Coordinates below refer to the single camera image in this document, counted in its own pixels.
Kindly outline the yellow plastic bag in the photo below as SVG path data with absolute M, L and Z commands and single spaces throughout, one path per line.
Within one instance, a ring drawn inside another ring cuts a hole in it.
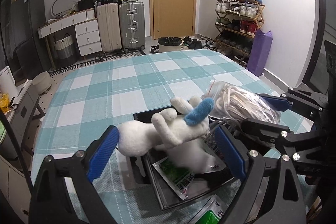
M 10 99 L 8 94 L 0 94 L 0 108 L 4 114 L 10 111 Z

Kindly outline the teal plaid tablecloth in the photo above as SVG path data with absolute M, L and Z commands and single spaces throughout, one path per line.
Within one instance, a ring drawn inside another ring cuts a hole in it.
M 32 178 L 47 155 L 72 156 L 108 126 L 131 121 L 135 113 L 169 106 L 173 97 L 201 96 L 212 80 L 279 96 L 242 66 L 209 50 L 117 59 L 73 71 L 52 94 L 35 143 Z M 93 184 L 118 223 L 188 223 L 209 200 L 204 196 L 161 210 L 152 186 L 135 182 L 129 159 L 118 151 Z

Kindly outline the white air purifier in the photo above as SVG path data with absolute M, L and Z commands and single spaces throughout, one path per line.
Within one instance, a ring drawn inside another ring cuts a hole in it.
M 18 96 L 15 79 L 9 66 L 4 67 L 0 72 L 0 91 L 1 94 L 7 94 L 9 101 Z

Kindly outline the green foil packet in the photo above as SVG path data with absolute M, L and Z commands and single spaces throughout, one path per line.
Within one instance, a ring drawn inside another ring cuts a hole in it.
M 218 195 L 213 195 L 188 224 L 217 224 L 227 206 Z

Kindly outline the wooden shoe rack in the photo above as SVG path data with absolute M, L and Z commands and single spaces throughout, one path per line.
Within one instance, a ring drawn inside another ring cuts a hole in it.
M 265 5 L 258 0 L 216 0 L 215 50 L 246 66 L 257 30 L 264 26 Z

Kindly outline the silver aluminium suitcase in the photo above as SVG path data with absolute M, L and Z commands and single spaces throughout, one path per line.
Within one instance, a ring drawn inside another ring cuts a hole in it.
M 145 49 L 145 13 L 140 1 L 119 6 L 122 47 L 125 52 Z

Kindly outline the beige hard suitcase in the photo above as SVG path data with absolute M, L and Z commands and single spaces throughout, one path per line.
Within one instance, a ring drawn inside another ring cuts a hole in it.
M 96 7 L 96 17 L 102 50 L 114 52 L 122 49 L 118 4 L 107 3 Z

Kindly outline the green white snack packet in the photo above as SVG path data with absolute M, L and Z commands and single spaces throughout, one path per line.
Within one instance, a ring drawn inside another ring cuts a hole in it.
M 152 164 L 173 192 L 181 199 L 187 199 L 188 188 L 194 180 L 195 174 L 187 168 L 177 167 L 165 157 Z

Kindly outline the black open storage box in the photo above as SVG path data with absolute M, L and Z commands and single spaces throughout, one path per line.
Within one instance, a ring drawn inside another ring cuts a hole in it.
M 234 177 L 226 167 L 214 135 L 205 138 L 202 149 L 215 158 L 205 173 L 194 174 L 179 168 L 165 151 L 151 149 L 141 157 L 131 157 L 130 164 L 138 184 L 151 185 L 161 210 L 184 205 L 220 188 Z

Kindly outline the grey side cabinet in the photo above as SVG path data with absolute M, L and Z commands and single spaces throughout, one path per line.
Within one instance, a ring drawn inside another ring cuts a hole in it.
M 19 94 L 14 98 L 14 108 L 6 114 L 16 140 L 22 148 L 23 138 L 28 130 L 30 122 L 45 116 L 45 112 L 39 105 L 39 95 L 31 80 L 17 87 Z

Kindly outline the white foam block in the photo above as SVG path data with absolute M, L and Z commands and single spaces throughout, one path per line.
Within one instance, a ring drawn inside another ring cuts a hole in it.
M 204 143 L 195 139 L 166 151 L 176 167 L 186 168 L 194 174 L 214 172 L 219 169 L 216 158 L 203 149 Z

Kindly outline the white plush airplane toy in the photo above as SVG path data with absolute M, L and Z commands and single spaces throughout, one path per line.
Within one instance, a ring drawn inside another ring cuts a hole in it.
M 212 98 L 193 96 L 187 101 L 174 97 L 170 103 L 172 107 L 154 113 L 150 123 L 128 121 L 117 126 L 122 155 L 143 156 L 158 145 L 171 149 L 210 132 L 209 114 L 215 104 Z

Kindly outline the white desk with drawers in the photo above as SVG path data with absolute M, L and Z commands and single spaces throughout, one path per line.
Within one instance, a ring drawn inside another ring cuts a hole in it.
M 56 66 L 50 49 L 49 37 L 67 28 L 73 28 L 75 30 L 76 43 L 81 57 L 85 59 L 88 55 L 102 52 L 95 10 L 88 9 L 75 12 L 72 15 L 67 15 L 38 28 L 39 38 L 45 40 L 49 60 L 53 69 L 56 68 Z

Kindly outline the round white stool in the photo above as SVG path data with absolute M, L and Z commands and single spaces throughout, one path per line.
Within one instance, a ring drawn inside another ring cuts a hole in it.
M 36 77 L 34 77 L 32 83 L 36 88 L 37 93 L 39 95 L 42 95 L 45 92 L 47 92 L 52 85 L 51 76 L 48 72 L 42 72 L 38 74 Z

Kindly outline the purple bag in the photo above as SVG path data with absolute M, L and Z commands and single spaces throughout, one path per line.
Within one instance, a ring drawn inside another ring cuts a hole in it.
M 273 42 L 272 31 L 257 30 L 247 64 L 247 70 L 259 77 L 263 73 Z

